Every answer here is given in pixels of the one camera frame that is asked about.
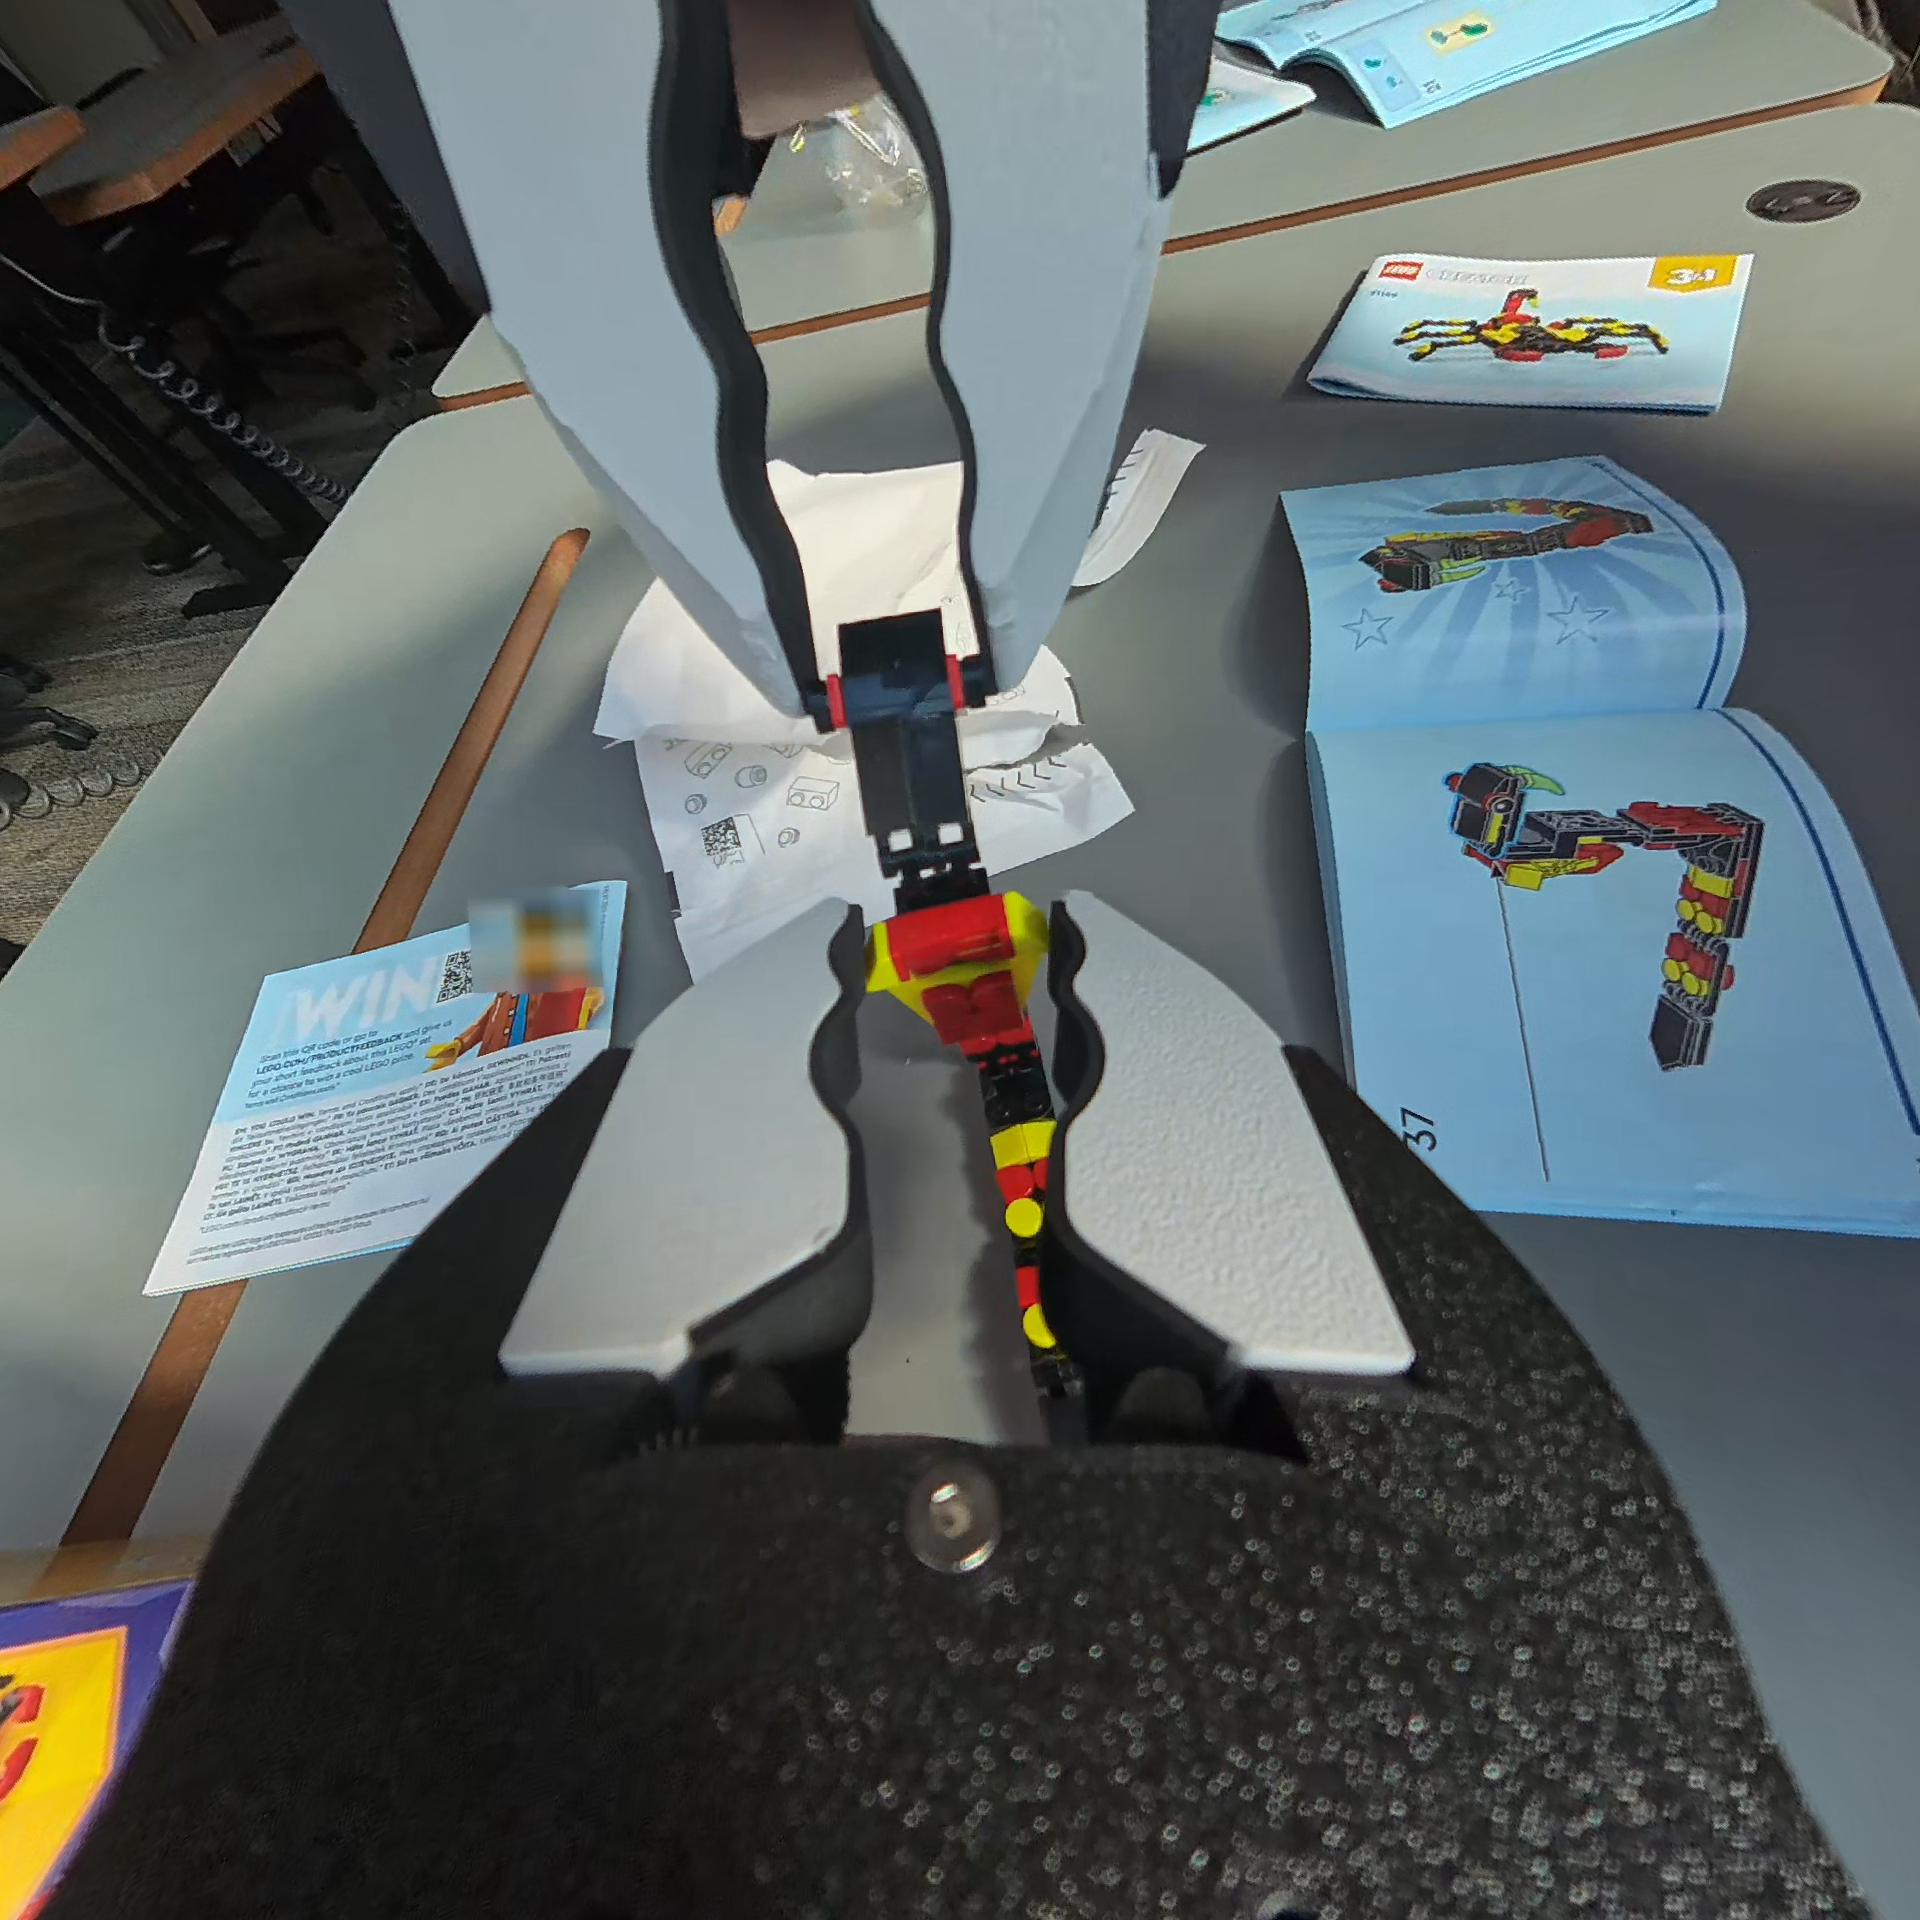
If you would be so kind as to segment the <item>blue booklet with scorpion cover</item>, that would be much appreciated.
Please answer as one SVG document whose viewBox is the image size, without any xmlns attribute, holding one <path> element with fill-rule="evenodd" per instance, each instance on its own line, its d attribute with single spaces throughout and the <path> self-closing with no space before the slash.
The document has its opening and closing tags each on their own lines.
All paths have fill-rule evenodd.
<svg viewBox="0 0 1920 1920">
<path fill-rule="evenodd" d="M 1753 257 L 1379 257 L 1309 383 L 1325 394 L 1706 415 L 1724 391 Z"/>
</svg>

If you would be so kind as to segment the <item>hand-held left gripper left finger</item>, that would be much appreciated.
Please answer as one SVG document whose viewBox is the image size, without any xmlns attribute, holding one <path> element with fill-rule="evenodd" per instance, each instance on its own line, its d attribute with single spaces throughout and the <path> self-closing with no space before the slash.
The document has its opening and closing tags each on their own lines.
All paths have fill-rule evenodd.
<svg viewBox="0 0 1920 1920">
<path fill-rule="evenodd" d="M 510 1373 L 847 1356 L 866 1325 L 862 995 L 862 918 L 830 897 L 637 1038 L 501 1344 Z"/>
</svg>

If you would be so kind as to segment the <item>red yellow toy snake body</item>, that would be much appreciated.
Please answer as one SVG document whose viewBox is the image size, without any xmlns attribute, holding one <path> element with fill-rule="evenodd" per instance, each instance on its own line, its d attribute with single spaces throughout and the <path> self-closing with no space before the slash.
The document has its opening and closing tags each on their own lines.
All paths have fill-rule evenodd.
<svg viewBox="0 0 1920 1920">
<path fill-rule="evenodd" d="M 1045 912 L 1017 891 L 929 903 L 869 934 L 866 985 L 929 1019 L 976 1069 L 1017 1251 L 1026 1356 L 1045 1408 L 1056 1409 L 1078 1396 L 1083 1382 L 1043 1304 L 1041 1240 L 1054 1105 L 1029 998 L 1048 945 Z"/>
</svg>

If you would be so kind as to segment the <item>black red toy snake head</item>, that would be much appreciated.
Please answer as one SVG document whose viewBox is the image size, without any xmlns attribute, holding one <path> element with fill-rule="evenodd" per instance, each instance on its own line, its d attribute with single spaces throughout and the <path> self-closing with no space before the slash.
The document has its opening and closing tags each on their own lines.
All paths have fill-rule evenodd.
<svg viewBox="0 0 1920 1920">
<path fill-rule="evenodd" d="M 839 628 L 839 670 L 803 686 L 817 724 L 850 730 L 869 835 L 906 913 L 990 889 L 966 795 L 956 717 L 994 673 L 949 651 L 938 610 Z"/>
</svg>

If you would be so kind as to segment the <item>clear plastic bag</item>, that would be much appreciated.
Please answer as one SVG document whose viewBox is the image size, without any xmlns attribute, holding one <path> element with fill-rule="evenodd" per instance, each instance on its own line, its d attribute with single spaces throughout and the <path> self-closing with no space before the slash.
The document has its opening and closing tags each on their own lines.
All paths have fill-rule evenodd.
<svg viewBox="0 0 1920 1920">
<path fill-rule="evenodd" d="M 917 220 L 933 207 L 933 183 L 897 103 L 877 92 L 781 134 L 809 181 L 827 183 L 852 220 Z"/>
</svg>

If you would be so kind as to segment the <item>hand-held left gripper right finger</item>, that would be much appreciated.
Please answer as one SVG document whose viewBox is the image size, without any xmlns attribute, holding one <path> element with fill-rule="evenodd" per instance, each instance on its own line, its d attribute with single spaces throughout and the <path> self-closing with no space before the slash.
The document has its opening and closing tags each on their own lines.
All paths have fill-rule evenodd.
<svg viewBox="0 0 1920 1920">
<path fill-rule="evenodd" d="M 1045 1309 L 1091 1379 L 1417 1357 L 1280 1036 L 1099 899 L 1053 907 Z"/>
</svg>

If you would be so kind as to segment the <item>torn white paper bag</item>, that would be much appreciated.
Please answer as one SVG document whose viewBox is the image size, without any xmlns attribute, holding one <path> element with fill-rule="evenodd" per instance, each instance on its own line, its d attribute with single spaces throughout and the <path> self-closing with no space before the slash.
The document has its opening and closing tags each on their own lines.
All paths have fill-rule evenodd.
<svg viewBox="0 0 1920 1920">
<path fill-rule="evenodd" d="M 776 460 L 770 479 L 806 569 L 824 665 L 839 658 L 841 624 L 897 612 L 938 610 L 951 651 L 978 647 L 956 547 L 960 462 L 810 474 Z M 895 913 L 850 737 L 779 711 L 662 582 L 613 651 L 595 732 L 637 744 L 695 977 L 819 899 L 854 901 L 870 922 Z M 1134 809 L 1084 740 L 1073 679 L 1050 647 L 959 732 L 993 876 L 1091 841 Z"/>
</svg>

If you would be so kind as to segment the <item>purple yellow toy brick box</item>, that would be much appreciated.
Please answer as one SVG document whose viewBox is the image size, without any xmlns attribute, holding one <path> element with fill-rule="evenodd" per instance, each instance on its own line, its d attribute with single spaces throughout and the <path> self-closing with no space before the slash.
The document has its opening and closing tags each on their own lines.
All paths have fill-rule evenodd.
<svg viewBox="0 0 1920 1920">
<path fill-rule="evenodd" d="M 2 1553 L 2 1914 L 35 1917 L 139 1737 L 206 1536 Z"/>
</svg>

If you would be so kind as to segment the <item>blue printed flyer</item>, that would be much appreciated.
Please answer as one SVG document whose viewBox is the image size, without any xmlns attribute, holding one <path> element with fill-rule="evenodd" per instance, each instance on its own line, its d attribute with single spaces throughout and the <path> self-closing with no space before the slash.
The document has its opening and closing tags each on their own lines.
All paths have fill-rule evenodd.
<svg viewBox="0 0 1920 1920">
<path fill-rule="evenodd" d="M 469 926 L 271 974 L 145 1291 L 408 1246 L 613 1040 L 629 885 L 576 883 L 599 985 L 473 985 Z"/>
</svg>

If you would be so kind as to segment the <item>wooden edged office desk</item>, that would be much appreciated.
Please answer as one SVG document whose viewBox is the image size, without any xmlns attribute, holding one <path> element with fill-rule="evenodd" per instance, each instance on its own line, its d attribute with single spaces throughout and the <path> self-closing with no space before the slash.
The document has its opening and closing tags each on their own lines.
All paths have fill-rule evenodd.
<svg viewBox="0 0 1920 1920">
<path fill-rule="evenodd" d="M 93 105 L 8 122 L 2 188 L 25 188 L 67 227 L 148 206 L 235 141 L 276 137 L 276 112 L 319 76 L 283 15 L 260 20 L 136 70 Z"/>
</svg>

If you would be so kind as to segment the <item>blue instruction booklet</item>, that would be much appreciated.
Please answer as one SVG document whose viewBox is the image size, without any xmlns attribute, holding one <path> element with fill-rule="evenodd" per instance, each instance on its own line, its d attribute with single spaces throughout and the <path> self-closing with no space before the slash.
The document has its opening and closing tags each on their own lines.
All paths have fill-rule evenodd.
<svg viewBox="0 0 1920 1920">
<path fill-rule="evenodd" d="M 1710 1 L 1257 1 L 1224 10 L 1188 150 L 1315 100 L 1320 65 L 1396 129 L 1714 10 Z"/>
<path fill-rule="evenodd" d="M 1490 1212 L 1917 1235 L 1917 1008 L 1747 595 L 1607 456 L 1283 497 L 1357 1092 Z"/>
</svg>

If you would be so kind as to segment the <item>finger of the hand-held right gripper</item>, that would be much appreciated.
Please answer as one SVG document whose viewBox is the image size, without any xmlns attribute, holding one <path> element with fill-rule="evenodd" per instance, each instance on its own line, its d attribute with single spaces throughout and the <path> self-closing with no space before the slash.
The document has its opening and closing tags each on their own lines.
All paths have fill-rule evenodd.
<svg viewBox="0 0 1920 1920">
<path fill-rule="evenodd" d="M 1170 203 L 1143 1 L 875 1 L 862 28 L 937 203 L 929 355 L 963 438 L 960 547 L 999 686 L 1100 514 Z"/>
<path fill-rule="evenodd" d="M 492 323 L 575 460 L 729 659 L 828 719 L 767 382 L 712 227 L 740 134 L 726 7 L 393 10 Z"/>
</svg>

